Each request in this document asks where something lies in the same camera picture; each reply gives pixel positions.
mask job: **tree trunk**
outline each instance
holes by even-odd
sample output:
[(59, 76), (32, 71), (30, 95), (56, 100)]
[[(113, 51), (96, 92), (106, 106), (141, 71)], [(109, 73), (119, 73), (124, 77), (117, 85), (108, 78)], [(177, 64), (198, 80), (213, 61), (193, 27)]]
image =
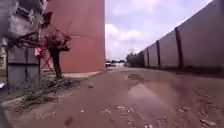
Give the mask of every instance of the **tree trunk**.
[(53, 65), (54, 65), (54, 70), (56, 73), (56, 79), (62, 79), (62, 72), (61, 72), (61, 67), (60, 67), (60, 60), (59, 60), (59, 53), (60, 52), (52, 52), (51, 57), (53, 59)]

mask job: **tall brick building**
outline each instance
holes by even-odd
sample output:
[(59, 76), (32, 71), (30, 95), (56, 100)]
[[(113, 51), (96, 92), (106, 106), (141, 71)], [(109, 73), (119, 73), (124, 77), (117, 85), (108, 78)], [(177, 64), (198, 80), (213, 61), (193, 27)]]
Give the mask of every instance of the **tall brick building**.
[(52, 24), (68, 34), (69, 52), (60, 54), (65, 73), (95, 72), (105, 69), (104, 0), (49, 0)]

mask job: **wall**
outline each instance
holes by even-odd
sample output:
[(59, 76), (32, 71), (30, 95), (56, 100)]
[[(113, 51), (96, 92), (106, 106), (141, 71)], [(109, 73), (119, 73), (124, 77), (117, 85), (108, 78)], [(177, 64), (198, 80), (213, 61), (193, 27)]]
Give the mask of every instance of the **wall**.
[(143, 51), (143, 54), (144, 54), (144, 64), (145, 64), (145, 67), (148, 67), (148, 48), (146, 48), (144, 51)]
[[(224, 2), (214, 0), (159, 40), (161, 67), (223, 67), (223, 33)], [(158, 46), (149, 46), (150, 66), (157, 68)]]
[(156, 43), (152, 44), (149, 47), (149, 66), (150, 67), (158, 67), (158, 53)]
[(159, 40), (161, 67), (178, 67), (178, 50), (175, 32), (172, 31)]
[(63, 72), (105, 69), (104, 0), (54, 0), (52, 24), (72, 37), (69, 52), (61, 54)]
[(16, 0), (0, 0), (0, 36), (10, 35), (10, 18), (16, 7)]
[(224, 12), (220, 2), (213, 1), (178, 27), (185, 66), (224, 64)]

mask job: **muddy ground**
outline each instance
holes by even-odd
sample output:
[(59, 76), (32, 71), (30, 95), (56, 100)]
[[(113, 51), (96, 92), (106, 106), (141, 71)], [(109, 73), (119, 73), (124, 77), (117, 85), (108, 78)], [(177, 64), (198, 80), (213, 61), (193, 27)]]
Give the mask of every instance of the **muddy ground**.
[(224, 79), (119, 68), (61, 92), (14, 128), (223, 128)]

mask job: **sky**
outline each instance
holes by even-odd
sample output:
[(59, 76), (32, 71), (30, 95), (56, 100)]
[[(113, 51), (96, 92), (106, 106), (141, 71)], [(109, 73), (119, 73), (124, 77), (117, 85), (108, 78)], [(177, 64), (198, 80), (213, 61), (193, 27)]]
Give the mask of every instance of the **sky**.
[(125, 59), (172, 31), (212, 0), (105, 0), (106, 57)]

